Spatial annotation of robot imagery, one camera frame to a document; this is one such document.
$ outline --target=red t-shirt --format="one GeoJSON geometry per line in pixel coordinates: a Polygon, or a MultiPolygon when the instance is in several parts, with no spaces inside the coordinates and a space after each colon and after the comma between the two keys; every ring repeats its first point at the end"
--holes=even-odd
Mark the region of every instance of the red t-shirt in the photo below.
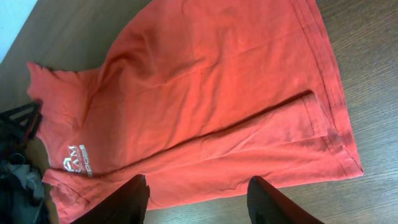
{"type": "Polygon", "coordinates": [[[149,209],[363,174],[314,0],[155,0],[100,68],[28,67],[61,223],[136,174],[149,209]]]}

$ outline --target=white surface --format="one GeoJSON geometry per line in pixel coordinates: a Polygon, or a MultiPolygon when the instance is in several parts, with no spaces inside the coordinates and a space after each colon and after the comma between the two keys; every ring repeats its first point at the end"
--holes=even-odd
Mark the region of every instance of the white surface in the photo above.
{"type": "Polygon", "coordinates": [[[0,0],[0,63],[37,0],[0,0]]]}

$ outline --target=white logo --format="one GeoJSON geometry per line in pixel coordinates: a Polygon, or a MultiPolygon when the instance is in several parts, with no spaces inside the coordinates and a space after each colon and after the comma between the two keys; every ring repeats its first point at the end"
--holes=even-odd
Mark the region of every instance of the white logo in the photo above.
{"type": "Polygon", "coordinates": [[[78,174],[87,174],[90,177],[93,176],[86,147],[84,145],[79,145],[79,147],[68,146],[68,151],[70,157],[67,157],[63,160],[64,168],[69,172],[76,172],[78,174]]]}

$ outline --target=wood grain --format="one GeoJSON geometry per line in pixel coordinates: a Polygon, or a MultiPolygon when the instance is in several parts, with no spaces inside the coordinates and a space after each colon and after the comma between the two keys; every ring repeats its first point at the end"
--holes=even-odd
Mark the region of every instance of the wood grain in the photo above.
{"type": "MultiPolygon", "coordinates": [[[[0,110],[27,103],[26,61],[64,70],[101,65],[149,1],[39,0],[0,64],[0,110]]],[[[398,220],[397,1],[319,0],[341,72],[365,176],[282,189],[325,223],[398,220]]],[[[28,153],[48,167],[40,141],[28,153]]],[[[245,196],[147,212],[146,223],[249,223],[245,196]]]]}

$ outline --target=wood surface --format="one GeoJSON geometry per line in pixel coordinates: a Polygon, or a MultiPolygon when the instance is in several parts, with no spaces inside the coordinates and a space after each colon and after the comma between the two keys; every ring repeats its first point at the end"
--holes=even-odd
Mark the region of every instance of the wood surface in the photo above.
{"type": "MultiPolygon", "coordinates": [[[[29,102],[26,61],[61,70],[102,64],[149,0],[38,0],[0,64],[0,111],[29,102]]],[[[325,223],[398,222],[397,1],[319,0],[341,72],[363,177],[281,191],[325,223]]],[[[48,168],[42,143],[28,153],[48,168]]],[[[52,219],[55,208],[49,199],[52,219]]],[[[146,223],[249,223],[245,196],[149,211],[146,223]]]]}

